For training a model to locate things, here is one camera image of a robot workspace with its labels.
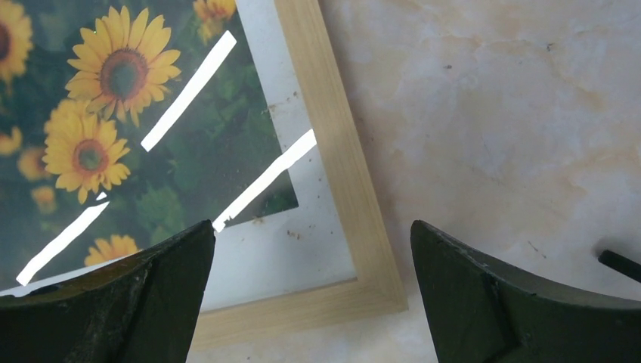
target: sunflower picture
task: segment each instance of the sunflower picture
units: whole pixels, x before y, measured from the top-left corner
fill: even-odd
[[[145,150],[227,31],[231,53]],[[0,0],[0,290],[87,208],[108,202],[32,281],[216,218],[280,155],[234,0]],[[297,206],[284,173],[229,225]]]

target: dark green clamp jaw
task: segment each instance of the dark green clamp jaw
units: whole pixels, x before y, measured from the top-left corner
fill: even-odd
[[[0,297],[0,361],[185,361],[214,244],[204,221],[86,275]]]
[[[641,362],[641,302],[533,275],[422,221],[411,244],[440,363]]]

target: marble surface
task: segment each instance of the marble surface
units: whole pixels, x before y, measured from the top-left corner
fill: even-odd
[[[189,362],[436,362],[409,227],[641,299],[641,2],[324,0],[410,310],[192,352]]]

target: glass pane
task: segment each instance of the glass pane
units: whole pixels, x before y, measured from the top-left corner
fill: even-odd
[[[204,309],[354,277],[309,129],[271,2],[0,1],[0,290],[202,219]]]

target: wooden picture frame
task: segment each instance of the wooden picture frame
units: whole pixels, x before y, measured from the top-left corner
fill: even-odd
[[[202,312],[192,349],[407,309],[407,297],[318,0],[274,2],[357,277]]]

